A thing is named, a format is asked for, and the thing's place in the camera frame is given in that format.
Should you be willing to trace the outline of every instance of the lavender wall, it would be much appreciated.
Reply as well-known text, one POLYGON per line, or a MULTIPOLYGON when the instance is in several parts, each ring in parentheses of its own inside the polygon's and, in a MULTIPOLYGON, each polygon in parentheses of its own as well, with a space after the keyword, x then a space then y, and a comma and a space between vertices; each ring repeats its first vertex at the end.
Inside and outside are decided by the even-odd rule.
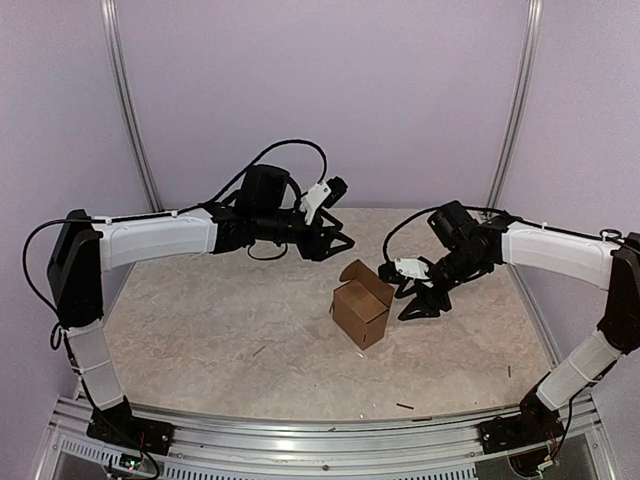
MULTIPOLYGON (((290 137, 326 149, 350 185, 343 205, 486 199, 527 1, 142 0, 118 13, 166 206, 209 198, 290 137)), ((320 171, 304 147, 270 160, 303 188, 320 171)))
MULTIPOLYGON (((540 44, 502 205, 588 232, 640 231, 640 4, 546 2, 540 44)), ((525 272, 564 355, 594 328, 605 294, 525 272)), ((640 355, 595 389, 623 478, 640 469, 640 355)))
MULTIPOLYGON (((118 109, 98 2, 0 3, 0 472, 26 478, 56 398, 73 391, 55 323, 30 292, 22 243, 39 223, 72 208, 140 212, 145 201, 118 109)), ((33 244, 44 269, 56 231, 33 244)), ((106 278, 112 299, 124 272, 106 278)))

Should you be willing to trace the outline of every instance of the cardboard box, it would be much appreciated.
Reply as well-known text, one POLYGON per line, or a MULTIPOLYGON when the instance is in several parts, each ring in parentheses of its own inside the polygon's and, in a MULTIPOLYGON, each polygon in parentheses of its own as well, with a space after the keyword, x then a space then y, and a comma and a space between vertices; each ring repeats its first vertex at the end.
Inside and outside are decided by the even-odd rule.
POLYGON ((387 327, 394 289, 356 260, 344 269, 333 291, 333 320, 362 350, 382 337, 387 327))

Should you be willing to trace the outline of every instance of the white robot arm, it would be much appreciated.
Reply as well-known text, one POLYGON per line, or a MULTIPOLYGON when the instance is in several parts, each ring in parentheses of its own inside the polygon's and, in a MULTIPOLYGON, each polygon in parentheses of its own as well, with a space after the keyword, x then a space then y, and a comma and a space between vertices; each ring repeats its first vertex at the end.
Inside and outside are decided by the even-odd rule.
POLYGON ((305 194, 296 184, 294 207, 281 208, 287 186, 295 184, 287 171, 257 165, 244 175, 241 188, 222 201, 134 217, 89 217, 76 210, 64 221, 47 276, 65 348, 94 408, 89 436, 123 446, 144 438, 146 451, 166 455, 173 432, 170 424, 132 416, 104 337, 102 273, 171 255, 230 252, 258 240, 294 244, 312 261, 353 247, 326 210, 346 192, 340 178, 305 194))
POLYGON ((640 348, 640 235, 622 239, 619 232, 603 230, 600 237, 588 236, 532 224, 507 212, 479 223, 458 201, 434 210, 428 223, 450 252, 435 264, 422 257, 386 258, 379 268, 380 278, 398 285, 396 298, 415 295, 400 320, 450 310, 450 290, 504 263, 563 274, 609 292, 597 328, 525 396, 521 414, 479 428, 486 453, 564 435, 558 409, 597 382, 621 355, 640 348))

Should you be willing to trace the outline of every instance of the debris on table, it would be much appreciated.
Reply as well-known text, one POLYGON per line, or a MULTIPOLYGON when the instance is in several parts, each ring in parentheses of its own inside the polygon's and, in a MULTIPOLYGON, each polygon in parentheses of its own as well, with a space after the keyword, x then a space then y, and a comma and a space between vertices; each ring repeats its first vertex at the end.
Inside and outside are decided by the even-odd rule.
POLYGON ((253 355, 251 355, 252 357, 255 357, 256 355, 258 355, 262 350, 264 350, 265 348, 267 348, 266 345, 261 346, 258 350, 255 351, 255 353, 253 355))

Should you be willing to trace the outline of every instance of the tabletop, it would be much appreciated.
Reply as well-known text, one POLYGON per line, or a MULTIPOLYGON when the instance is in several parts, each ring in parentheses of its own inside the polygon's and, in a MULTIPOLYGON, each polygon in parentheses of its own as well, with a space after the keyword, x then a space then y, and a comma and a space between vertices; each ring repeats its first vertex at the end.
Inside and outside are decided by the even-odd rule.
MULTIPOLYGON (((548 363, 506 267, 451 292, 439 318, 400 322, 361 351, 329 312, 342 269, 375 270, 387 232, 412 210, 332 209, 356 246, 324 262, 295 247, 260 262, 245 250, 136 264, 105 328, 132 402, 290 420, 425 417, 517 403, 548 363)), ((276 247, 257 245, 270 256, 276 247)), ((446 253, 425 219, 401 230, 392 257, 446 253)))

